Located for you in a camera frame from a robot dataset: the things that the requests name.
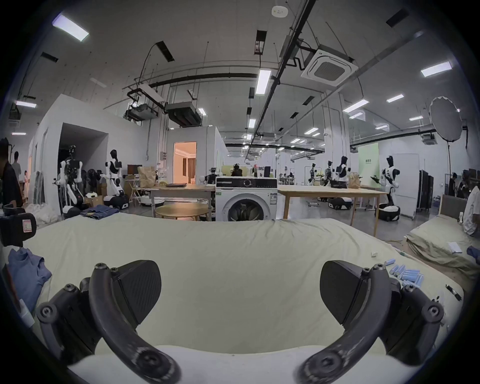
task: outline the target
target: washing machine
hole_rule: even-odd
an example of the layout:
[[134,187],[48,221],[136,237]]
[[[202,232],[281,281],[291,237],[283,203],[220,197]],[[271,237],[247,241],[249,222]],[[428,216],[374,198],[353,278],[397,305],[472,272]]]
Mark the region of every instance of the washing machine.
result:
[[217,176],[216,221],[275,219],[277,192],[273,178]]

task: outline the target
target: sign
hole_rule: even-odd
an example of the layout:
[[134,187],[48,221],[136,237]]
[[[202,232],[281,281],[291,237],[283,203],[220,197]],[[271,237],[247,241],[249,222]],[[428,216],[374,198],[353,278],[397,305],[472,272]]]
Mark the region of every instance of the sign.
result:
[[359,150],[359,175],[362,186],[380,188],[371,176],[380,178],[380,159],[378,143],[362,145]]

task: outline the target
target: cardboard box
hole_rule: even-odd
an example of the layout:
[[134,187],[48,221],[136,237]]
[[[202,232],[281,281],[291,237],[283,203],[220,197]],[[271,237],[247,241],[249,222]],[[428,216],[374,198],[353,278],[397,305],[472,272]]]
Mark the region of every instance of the cardboard box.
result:
[[103,196],[84,197],[84,203],[89,207],[95,207],[103,204]]

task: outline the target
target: beige bed sheet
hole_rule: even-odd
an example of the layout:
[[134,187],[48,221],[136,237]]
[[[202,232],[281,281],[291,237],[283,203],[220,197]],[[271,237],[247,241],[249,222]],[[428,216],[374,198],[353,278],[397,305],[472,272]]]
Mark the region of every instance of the beige bed sheet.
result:
[[[429,297],[443,292],[450,323],[462,305],[444,287],[450,284],[463,295],[462,289],[445,275],[333,219],[224,223],[123,213],[99,221],[78,216],[39,230],[25,247],[43,256],[53,273],[39,302],[67,283],[78,286],[95,263],[154,260],[162,292],[137,329],[152,345],[224,353],[329,345],[343,327],[320,297],[327,260],[372,266],[395,258],[424,273],[422,290]],[[445,335],[441,327],[437,345]],[[379,340],[371,352],[384,353]],[[109,353],[103,341],[96,353]]]
[[[467,235],[456,219],[438,215],[423,223],[406,235],[408,251],[415,256],[433,264],[450,269],[454,280],[465,290],[473,288],[480,273],[480,265],[467,254],[467,248],[472,245],[480,249],[480,237]],[[462,253],[452,254],[448,245],[456,242]]]

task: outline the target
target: pipe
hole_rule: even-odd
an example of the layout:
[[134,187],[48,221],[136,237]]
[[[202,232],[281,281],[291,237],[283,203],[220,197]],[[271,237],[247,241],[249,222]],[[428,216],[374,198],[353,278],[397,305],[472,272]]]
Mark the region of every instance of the pipe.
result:
[[[270,101],[272,100],[273,94],[275,92],[276,86],[280,84],[280,78],[282,77],[283,71],[285,70],[288,60],[290,60],[290,56],[293,52],[293,49],[295,48],[297,44],[297,40],[300,36],[300,33],[302,31],[302,28],[305,26],[305,23],[307,22],[308,16],[310,15],[310,12],[313,9],[313,6],[315,5],[316,0],[307,0],[305,5],[303,6],[303,11],[301,13],[301,17],[298,19],[297,25],[295,26],[295,32],[293,33],[293,36],[288,44],[288,47],[285,51],[285,54],[282,57],[282,61],[280,62],[280,67],[278,69],[278,72],[276,74],[276,80],[274,80],[272,86],[270,87],[270,92],[268,93],[267,100],[265,101],[264,108],[262,110],[262,114],[260,115],[260,118],[257,123],[257,127],[255,128],[255,132],[253,133],[253,140],[255,140],[255,136],[258,132],[258,129],[265,117],[265,113],[267,112],[268,106],[270,104]],[[250,148],[247,150],[246,156],[248,156],[250,151]]]

